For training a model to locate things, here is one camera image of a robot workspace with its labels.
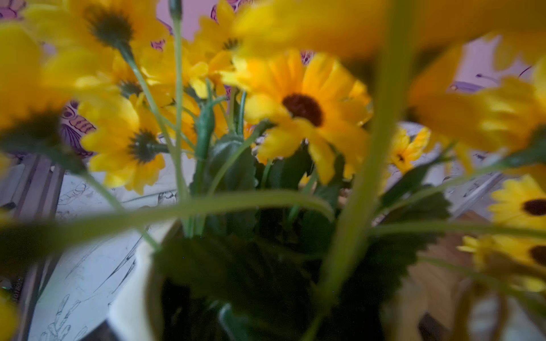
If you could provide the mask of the sunflower pot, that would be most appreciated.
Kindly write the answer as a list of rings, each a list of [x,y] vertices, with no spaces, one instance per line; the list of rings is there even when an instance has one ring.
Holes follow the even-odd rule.
[[[30,1],[1,23],[1,167],[46,157],[109,204],[1,207],[1,275],[137,230],[120,340],[414,340],[402,288],[491,194],[545,190],[544,1]]]
[[[488,211],[496,227],[545,231],[545,190],[532,176],[503,181],[491,199]],[[465,236],[457,249],[472,254],[473,265],[479,271],[485,270],[486,259],[494,252],[522,265],[545,268],[545,240],[500,234]]]

